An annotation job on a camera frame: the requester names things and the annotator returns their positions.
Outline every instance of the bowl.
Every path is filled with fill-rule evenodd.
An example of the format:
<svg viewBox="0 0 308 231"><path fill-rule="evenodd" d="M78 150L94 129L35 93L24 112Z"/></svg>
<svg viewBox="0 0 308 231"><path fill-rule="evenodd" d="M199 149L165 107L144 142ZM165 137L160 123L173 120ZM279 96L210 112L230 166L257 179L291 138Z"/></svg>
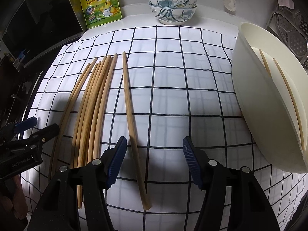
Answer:
<svg viewBox="0 0 308 231"><path fill-rule="evenodd" d="M271 76L258 54L259 49L264 52ZM295 105L278 67L272 63L273 58L294 95L303 142L298 134ZM307 173L308 76L291 50L265 29L251 23L240 24L232 81L245 121L266 160L283 171Z"/></svg>
<svg viewBox="0 0 308 231"><path fill-rule="evenodd" d="M149 4L166 8L195 8L197 0L149 0Z"/></svg>
<svg viewBox="0 0 308 231"><path fill-rule="evenodd" d="M168 8L153 6L149 3L152 14L165 25L183 25L191 19L196 8Z"/></svg>

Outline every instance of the beige plastic container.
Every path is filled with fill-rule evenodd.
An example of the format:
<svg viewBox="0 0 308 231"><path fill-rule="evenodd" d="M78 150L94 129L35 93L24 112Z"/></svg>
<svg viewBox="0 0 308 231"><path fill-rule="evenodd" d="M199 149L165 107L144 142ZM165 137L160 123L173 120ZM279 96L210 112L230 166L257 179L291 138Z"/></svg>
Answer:
<svg viewBox="0 0 308 231"><path fill-rule="evenodd" d="M304 130L304 150L290 94L275 64L269 61L270 77L256 49L265 52L267 60L275 58L291 84ZM297 58L265 29L242 23L233 55L232 79L245 121L267 161L283 171L307 173L308 76Z"/></svg>

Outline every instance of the bundle of chopsticks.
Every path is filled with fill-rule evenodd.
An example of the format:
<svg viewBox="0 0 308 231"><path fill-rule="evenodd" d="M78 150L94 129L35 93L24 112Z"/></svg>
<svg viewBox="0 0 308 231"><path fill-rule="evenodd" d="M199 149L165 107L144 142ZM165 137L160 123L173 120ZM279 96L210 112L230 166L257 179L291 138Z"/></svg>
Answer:
<svg viewBox="0 0 308 231"><path fill-rule="evenodd" d="M97 62L97 58L89 63L80 78L75 84L73 91L70 94L64 113L60 120L60 132L56 138L53 146L53 151L50 159L48 180L54 176L58 167L57 160L61 145L62 136L67 125L77 97L80 93L84 82L89 73L92 71L86 89L84 91L76 123L74 135L72 140L72 151L70 168L82 167L88 164L93 159L100 157L100 140L103 125L103 117L107 103L108 92L112 80L113 70L117 62L118 55L115 54L112 58L110 55L105 56L102 61ZM144 210L150 209L150 203L147 198L144 180L141 174L141 167L138 155L137 139L135 133L135 125L133 120L131 96L129 90L129 79L127 70L126 53L123 52L123 77L124 77L124 93L125 104L127 112L128 130L130 136L130 143L132 148L133 160L136 169L137 183L141 196ZM77 187L77 203L78 208L82 207L82 186Z"/></svg>

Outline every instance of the ribbed blue pad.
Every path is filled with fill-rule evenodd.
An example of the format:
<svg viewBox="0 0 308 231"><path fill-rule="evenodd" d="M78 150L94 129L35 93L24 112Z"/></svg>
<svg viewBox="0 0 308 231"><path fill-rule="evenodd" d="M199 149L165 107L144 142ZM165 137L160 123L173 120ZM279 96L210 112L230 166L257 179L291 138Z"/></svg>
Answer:
<svg viewBox="0 0 308 231"><path fill-rule="evenodd" d="M186 137L183 139L183 152L190 173L192 175L193 182L198 186L199 189L201 189L203 185L201 178L201 168Z"/></svg>
<svg viewBox="0 0 308 231"><path fill-rule="evenodd" d="M111 188L111 185L114 184L116 181L124 156L126 154L126 149L127 149L127 140L126 138L123 138L121 144L119 145L108 167L107 181L106 181L106 185L108 188Z"/></svg>

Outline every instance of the white brush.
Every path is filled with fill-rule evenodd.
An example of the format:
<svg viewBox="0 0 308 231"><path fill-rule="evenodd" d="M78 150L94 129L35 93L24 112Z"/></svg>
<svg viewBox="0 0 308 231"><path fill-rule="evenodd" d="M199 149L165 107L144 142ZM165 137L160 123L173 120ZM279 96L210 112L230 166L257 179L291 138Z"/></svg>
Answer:
<svg viewBox="0 0 308 231"><path fill-rule="evenodd" d="M236 11L235 0L224 0L224 6L227 8L227 10L230 10L232 12Z"/></svg>

